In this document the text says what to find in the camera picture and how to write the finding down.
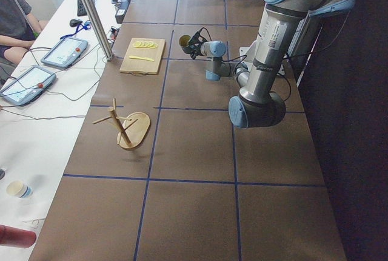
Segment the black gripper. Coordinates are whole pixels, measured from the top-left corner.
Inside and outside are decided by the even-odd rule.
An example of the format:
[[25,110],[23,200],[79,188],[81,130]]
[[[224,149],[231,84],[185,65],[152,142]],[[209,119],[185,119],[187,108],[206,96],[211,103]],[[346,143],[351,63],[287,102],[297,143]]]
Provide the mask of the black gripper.
[[193,42],[190,45],[190,48],[191,48],[190,57],[191,58],[196,58],[197,56],[202,56],[201,46],[202,46],[202,42]]

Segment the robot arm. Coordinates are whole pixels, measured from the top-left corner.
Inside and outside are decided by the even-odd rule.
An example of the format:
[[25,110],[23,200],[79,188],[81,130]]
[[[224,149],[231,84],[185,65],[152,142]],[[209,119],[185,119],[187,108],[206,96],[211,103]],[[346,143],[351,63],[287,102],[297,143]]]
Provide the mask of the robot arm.
[[229,117],[238,128],[268,127],[280,123],[286,113],[283,99],[271,90],[300,20],[307,16],[333,16],[350,10],[355,0],[264,0],[257,39],[246,58],[251,67],[222,60],[226,45],[207,41],[199,32],[182,36],[179,45],[191,58],[209,58],[208,80],[234,76],[239,94],[229,100]]

